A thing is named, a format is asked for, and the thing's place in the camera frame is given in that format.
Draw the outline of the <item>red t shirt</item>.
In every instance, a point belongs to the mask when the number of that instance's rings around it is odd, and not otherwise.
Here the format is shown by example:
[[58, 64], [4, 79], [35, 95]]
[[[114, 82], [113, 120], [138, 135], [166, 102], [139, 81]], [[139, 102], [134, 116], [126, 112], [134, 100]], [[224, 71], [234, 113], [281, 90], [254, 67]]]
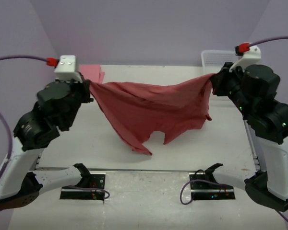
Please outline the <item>red t shirt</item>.
[[168, 144], [188, 130], [201, 129], [209, 115], [211, 74], [176, 85], [134, 82], [90, 84], [90, 92], [121, 140], [133, 151], [152, 155], [143, 143], [155, 131]]

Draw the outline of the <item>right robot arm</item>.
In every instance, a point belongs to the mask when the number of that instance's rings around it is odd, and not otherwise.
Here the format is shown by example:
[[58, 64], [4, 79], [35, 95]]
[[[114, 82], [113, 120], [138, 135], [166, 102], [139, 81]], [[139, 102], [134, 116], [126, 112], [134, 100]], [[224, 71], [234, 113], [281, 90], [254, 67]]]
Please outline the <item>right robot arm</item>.
[[280, 77], [265, 65], [246, 68], [227, 62], [210, 79], [213, 94], [228, 97], [242, 115], [249, 143], [258, 144], [255, 170], [216, 163], [205, 170], [208, 181], [244, 190], [257, 204], [288, 210], [288, 104], [275, 99]]

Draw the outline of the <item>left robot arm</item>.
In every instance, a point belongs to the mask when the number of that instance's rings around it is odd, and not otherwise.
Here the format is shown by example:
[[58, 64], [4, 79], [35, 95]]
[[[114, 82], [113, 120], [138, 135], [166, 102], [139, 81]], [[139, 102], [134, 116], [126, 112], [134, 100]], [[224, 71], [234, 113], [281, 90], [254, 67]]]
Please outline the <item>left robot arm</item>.
[[81, 104], [93, 101], [90, 83], [55, 80], [36, 94], [33, 109], [19, 119], [8, 137], [8, 153], [0, 166], [0, 211], [25, 207], [50, 190], [89, 181], [90, 172], [82, 163], [50, 172], [31, 167], [51, 141], [69, 131]]

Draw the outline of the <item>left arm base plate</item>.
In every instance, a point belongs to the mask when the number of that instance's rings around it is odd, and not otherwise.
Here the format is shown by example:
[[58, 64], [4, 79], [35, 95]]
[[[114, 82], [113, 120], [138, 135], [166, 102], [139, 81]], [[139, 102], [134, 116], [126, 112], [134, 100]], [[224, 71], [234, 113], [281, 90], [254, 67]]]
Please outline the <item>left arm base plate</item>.
[[91, 174], [83, 182], [79, 182], [76, 188], [63, 187], [60, 192], [61, 200], [98, 200], [104, 201], [109, 197], [105, 192], [106, 175], [104, 173]]

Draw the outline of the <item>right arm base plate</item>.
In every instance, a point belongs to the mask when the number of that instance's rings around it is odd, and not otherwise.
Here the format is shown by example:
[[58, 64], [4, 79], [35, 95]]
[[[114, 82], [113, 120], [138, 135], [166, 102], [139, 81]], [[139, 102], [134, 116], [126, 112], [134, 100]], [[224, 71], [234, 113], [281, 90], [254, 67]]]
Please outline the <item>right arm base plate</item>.
[[191, 196], [194, 201], [199, 200], [234, 200], [235, 194], [232, 186], [219, 186], [204, 182], [190, 184]]

